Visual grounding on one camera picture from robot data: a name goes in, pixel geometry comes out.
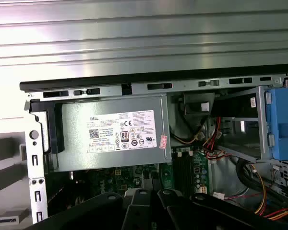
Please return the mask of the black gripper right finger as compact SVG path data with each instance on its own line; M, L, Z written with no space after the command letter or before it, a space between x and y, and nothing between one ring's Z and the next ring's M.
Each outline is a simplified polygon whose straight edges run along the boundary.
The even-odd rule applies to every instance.
M208 194L189 198L170 189L158 193L160 223L167 230L288 230L288 224L268 220Z

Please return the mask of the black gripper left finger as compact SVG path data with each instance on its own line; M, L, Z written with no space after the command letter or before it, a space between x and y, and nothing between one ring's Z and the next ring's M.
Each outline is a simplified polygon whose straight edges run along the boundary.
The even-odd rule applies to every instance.
M95 196L42 220L28 230L150 230L152 190L137 189L132 196L114 192Z

